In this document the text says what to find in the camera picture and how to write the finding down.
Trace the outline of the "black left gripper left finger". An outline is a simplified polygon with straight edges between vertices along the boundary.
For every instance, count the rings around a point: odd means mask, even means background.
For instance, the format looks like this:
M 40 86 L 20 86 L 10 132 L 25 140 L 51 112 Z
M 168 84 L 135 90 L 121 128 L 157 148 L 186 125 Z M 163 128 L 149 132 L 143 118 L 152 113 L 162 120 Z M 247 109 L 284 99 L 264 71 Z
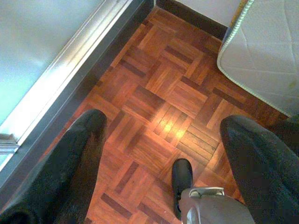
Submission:
M 3 210 L 3 224 L 82 224 L 96 186 L 106 115 L 91 109 L 76 119 L 33 168 Z

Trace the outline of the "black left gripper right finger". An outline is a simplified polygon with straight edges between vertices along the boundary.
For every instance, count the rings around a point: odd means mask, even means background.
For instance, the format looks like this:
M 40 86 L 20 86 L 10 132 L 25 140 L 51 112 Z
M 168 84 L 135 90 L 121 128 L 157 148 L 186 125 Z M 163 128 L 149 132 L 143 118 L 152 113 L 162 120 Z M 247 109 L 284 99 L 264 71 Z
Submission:
M 239 191 L 257 224 L 299 221 L 299 118 L 268 128 L 241 115 L 220 134 Z

